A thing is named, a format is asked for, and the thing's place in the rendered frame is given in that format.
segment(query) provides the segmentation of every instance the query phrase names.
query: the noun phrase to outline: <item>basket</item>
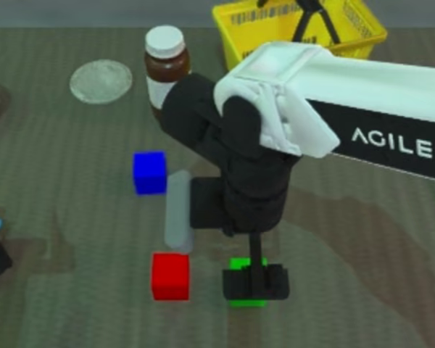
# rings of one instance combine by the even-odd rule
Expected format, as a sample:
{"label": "basket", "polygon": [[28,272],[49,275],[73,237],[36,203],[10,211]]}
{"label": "basket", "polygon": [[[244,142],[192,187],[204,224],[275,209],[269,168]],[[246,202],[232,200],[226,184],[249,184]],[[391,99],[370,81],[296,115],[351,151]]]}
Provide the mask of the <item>basket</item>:
{"label": "basket", "polygon": [[[331,18],[339,43],[334,43],[323,16],[315,13],[301,42],[319,44],[336,56],[367,59],[376,44],[385,41],[383,25],[361,0],[320,0]],[[269,0],[258,8],[256,0],[213,7],[212,16],[223,41],[229,70],[268,41],[292,41],[303,10],[295,0]]]}

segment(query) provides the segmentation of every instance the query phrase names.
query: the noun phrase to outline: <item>background wall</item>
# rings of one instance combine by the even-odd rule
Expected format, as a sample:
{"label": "background wall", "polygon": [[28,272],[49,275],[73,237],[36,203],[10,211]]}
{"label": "background wall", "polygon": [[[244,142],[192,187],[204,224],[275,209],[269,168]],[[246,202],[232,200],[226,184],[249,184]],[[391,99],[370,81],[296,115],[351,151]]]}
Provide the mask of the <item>background wall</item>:
{"label": "background wall", "polygon": [[[213,26],[211,8],[230,0],[0,0],[0,27]],[[385,26],[435,28],[435,0],[365,0]]]}

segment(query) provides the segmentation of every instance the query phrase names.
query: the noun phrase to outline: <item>round white disc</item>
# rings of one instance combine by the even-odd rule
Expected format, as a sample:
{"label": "round white disc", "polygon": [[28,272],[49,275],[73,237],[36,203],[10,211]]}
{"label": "round white disc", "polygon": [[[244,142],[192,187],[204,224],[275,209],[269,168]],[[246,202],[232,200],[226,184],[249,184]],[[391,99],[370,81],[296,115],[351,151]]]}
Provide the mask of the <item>round white disc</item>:
{"label": "round white disc", "polygon": [[87,104],[108,104],[126,94],[132,86],[128,67],[101,59],[79,67],[70,80],[72,94]]}

